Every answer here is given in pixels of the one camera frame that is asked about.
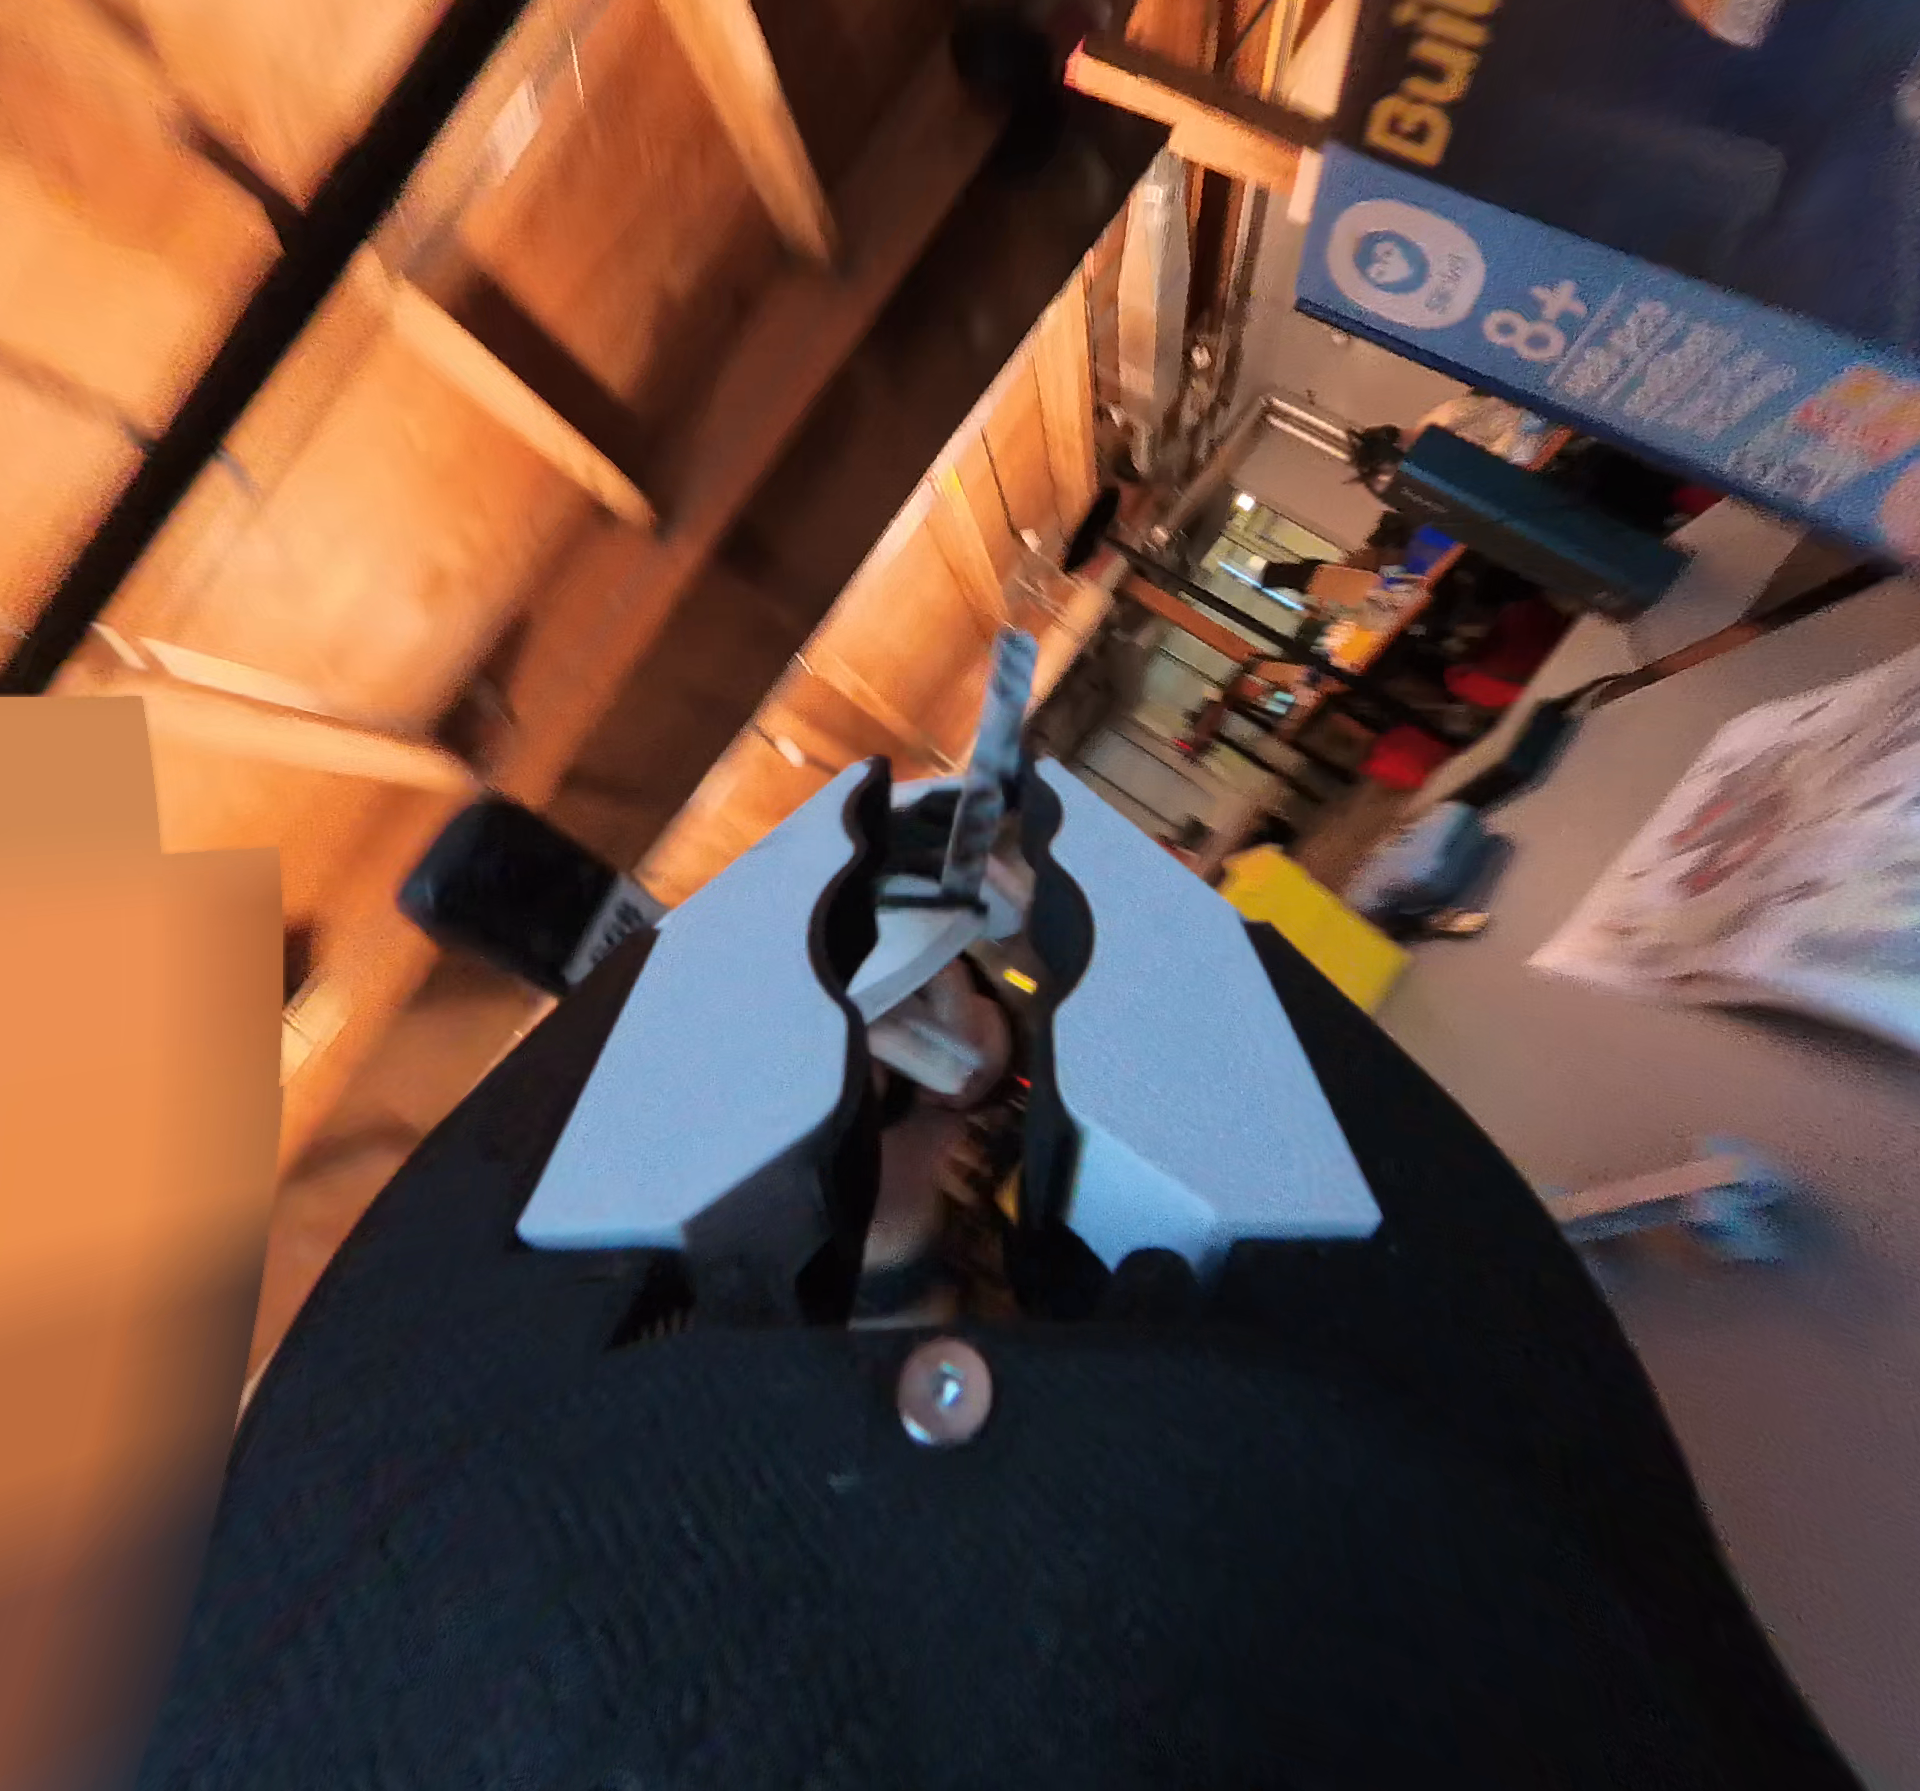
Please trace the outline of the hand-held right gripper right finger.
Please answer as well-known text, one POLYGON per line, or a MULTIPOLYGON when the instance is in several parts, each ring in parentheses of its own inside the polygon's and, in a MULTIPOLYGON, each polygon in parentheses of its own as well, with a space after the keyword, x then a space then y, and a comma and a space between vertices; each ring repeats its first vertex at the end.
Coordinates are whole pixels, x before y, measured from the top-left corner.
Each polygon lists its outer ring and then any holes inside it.
POLYGON ((1137 1258, 1196 1292, 1235 1249, 1381 1227, 1248 921, 1051 756, 1021 770, 1028 1314, 1096 1314, 1137 1258))

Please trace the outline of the black cylinder with white label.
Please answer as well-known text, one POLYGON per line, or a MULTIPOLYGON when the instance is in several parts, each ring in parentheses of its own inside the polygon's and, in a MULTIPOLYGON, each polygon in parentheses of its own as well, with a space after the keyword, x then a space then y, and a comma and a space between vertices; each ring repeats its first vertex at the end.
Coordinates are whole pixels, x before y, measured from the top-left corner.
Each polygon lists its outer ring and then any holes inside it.
POLYGON ((493 790, 448 820, 396 903, 435 944, 554 998, 666 914, 630 872, 493 790))

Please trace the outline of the yellow plastic bin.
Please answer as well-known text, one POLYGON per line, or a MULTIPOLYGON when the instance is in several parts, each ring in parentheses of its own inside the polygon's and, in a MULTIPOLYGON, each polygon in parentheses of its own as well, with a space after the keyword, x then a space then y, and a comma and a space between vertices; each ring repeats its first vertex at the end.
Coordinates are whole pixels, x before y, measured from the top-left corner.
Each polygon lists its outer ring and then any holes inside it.
POLYGON ((1367 1014, 1379 1012, 1404 974, 1407 949, 1274 843, 1228 856, 1216 891, 1242 918, 1283 936, 1367 1014))

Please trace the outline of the loose grey brick piece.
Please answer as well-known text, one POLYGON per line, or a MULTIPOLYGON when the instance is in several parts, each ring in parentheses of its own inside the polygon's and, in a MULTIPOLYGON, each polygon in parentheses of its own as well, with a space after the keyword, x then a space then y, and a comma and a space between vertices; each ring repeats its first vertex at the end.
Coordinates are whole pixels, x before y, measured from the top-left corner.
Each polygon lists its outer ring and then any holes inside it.
POLYGON ((1754 1144, 1703 1139, 1686 1164, 1543 1194, 1576 1245, 1618 1245, 1673 1232, 1734 1265, 1767 1265, 1791 1252, 1797 1183, 1754 1144))

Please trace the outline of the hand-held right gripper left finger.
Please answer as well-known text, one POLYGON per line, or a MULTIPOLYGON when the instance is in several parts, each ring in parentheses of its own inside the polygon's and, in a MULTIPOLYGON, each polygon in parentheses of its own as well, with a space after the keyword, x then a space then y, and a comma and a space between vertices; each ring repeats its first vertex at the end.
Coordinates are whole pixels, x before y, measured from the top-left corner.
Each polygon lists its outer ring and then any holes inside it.
POLYGON ((859 760, 665 915, 518 1216, 526 1248, 665 1254, 709 1321, 849 1321, 878 1174, 852 979, 890 816, 890 760, 859 760))

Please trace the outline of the building instruction booklet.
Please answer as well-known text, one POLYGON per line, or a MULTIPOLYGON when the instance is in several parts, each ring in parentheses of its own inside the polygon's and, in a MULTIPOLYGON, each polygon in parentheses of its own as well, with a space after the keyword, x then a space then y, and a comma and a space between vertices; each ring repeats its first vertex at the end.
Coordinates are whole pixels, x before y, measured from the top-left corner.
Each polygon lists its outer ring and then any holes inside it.
POLYGON ((1918 652, 1728 721, 1531 968, 1918 1050, 1918 652))

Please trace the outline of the grey blue small object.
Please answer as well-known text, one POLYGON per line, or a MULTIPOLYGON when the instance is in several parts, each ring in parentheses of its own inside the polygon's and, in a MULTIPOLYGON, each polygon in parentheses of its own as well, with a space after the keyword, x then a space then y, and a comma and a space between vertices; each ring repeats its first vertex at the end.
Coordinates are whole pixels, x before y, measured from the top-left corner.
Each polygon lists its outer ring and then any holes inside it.
POLYGON ((1448 801, 1379 843, 1342 901, 1396 943, 1475 939, 1513 852, 1477 807, 1448 801))

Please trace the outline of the grey desk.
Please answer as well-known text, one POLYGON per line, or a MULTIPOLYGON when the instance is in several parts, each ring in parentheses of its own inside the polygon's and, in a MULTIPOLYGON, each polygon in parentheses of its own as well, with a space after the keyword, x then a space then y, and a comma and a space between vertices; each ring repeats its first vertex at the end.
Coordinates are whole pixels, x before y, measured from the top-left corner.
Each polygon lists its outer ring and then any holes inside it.
POLYGON ((1917 1056, 1788 1009, 1658 1004, 1532 953, 1750 707, 1917 645, 1894 578, 1598 705, 1496 823, 1490 932, 1423 943, 1379 1011, 1544 1194, 1732 1139, 1784 1175, 1780 1260, 1680 1242, 1596 1265, 1740 1584, 1868 1787, 1917 1787, 1917 1056))

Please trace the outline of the dark flat box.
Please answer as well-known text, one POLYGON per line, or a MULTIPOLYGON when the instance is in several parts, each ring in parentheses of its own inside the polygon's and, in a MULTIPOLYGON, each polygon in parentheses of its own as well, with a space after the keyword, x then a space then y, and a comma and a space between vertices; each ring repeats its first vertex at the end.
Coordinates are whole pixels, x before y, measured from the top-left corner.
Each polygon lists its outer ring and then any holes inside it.
POLYGON ((1384 475, 1379 500, 1611 619, 1641 617, 1692 565, 1689 552, 1661 536, 1441 427, 1425 429, 1384 475))

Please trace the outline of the grey technic beam piece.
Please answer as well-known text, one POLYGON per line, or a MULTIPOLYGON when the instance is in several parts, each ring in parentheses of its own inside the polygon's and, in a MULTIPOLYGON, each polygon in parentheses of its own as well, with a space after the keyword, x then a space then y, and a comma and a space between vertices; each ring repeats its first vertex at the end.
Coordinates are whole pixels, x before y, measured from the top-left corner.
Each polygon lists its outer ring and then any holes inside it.
POLYGON ((986 912, 990 858, 1018 814, 1021 738, 1038 660, 1031 633, 1003 627, 966 770, 894 786, 876 910, 986 912))

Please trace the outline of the blue toy set box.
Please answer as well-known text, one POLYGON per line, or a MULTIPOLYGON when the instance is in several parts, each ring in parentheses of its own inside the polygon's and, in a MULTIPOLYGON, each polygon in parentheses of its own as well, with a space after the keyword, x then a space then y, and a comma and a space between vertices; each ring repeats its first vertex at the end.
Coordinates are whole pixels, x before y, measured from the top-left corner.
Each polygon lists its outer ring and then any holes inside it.
POLYGON ((1918 0, 1361 0, 1296 303, 1917 569, 1918 0))

